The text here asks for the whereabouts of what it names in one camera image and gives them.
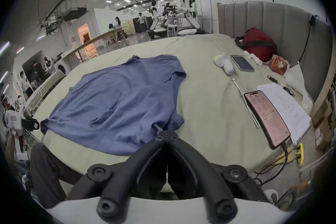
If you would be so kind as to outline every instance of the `red backpack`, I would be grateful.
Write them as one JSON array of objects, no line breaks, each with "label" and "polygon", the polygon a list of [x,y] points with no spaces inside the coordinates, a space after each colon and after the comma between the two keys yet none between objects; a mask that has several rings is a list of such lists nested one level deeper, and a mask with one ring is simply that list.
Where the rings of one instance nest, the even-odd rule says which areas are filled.
[{"label": "red backpack", "polygon": [[267,62],[273,54],[277,54],[277,45],[272,38],[255,27],[247,30],[242,43],[236,41],[236,44],[250,54],[253,53],[262,62]]}]

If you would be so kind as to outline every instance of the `ceiling duct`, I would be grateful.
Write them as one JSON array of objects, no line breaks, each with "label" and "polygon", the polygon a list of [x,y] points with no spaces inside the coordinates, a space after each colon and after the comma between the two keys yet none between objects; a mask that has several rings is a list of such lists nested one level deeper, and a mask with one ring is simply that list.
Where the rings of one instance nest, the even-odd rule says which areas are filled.
[{"label": "ceiling duct", "polygon": [[63,15],[62,19],[64,21],[78,19],[86,13],[86,8],[70,8]]}]

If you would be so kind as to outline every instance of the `doorway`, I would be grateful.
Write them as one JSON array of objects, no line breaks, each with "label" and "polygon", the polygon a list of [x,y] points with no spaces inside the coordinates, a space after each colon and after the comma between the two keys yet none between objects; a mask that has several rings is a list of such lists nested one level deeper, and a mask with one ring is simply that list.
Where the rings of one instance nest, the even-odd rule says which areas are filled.
[{"label": "doorway", "polygon": [[[91,40],[92,37],[91,37],[91,34],[90,34],[90,30],[89,30],[89,26],[88,24],[83,24],[81,27],[79,27],[77,29],[77,32],[78,32],[78,35],[79,35],[79,39],[82,43],[82,45]],[[84,48],[84,52],[86,54],[86,56],[88,58],[91,58],[91,57],[95,57],[97,55],[97,51],[96,51],[96,47],[95,47],[95,44],[92,43],[90,45],[87,45],[85,48]]]}]

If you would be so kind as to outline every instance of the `paper document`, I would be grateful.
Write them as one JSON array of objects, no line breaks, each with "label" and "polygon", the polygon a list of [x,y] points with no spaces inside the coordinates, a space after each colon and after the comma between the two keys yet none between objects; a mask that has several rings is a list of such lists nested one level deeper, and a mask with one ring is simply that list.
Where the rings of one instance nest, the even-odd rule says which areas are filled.
[{"label": "paper document", "polygon": [[309,128],[311,118],[299,103],[276,83],[260,85],[257,89],[274,105],[291,134],[293,144],[297,144]]}]

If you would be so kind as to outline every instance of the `gray padded headboard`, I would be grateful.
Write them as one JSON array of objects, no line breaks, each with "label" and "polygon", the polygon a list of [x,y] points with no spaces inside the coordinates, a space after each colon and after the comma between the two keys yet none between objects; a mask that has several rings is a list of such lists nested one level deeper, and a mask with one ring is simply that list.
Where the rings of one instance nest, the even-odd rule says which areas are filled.
[{"label": "gray padded headboard", "polygon": [[[273,39],[278,53],[293,67],[304,50],[311,16],[303,9],[280,3],[231,3],[218,7],[218,27],[219,33],[232,38],[244,36],[252,27],[262,30]],[[314,101],[328,72],[332,43],[330,25],[316,17],[316,24],[310,29],[307,48],[300,63],[306,90]]]}]

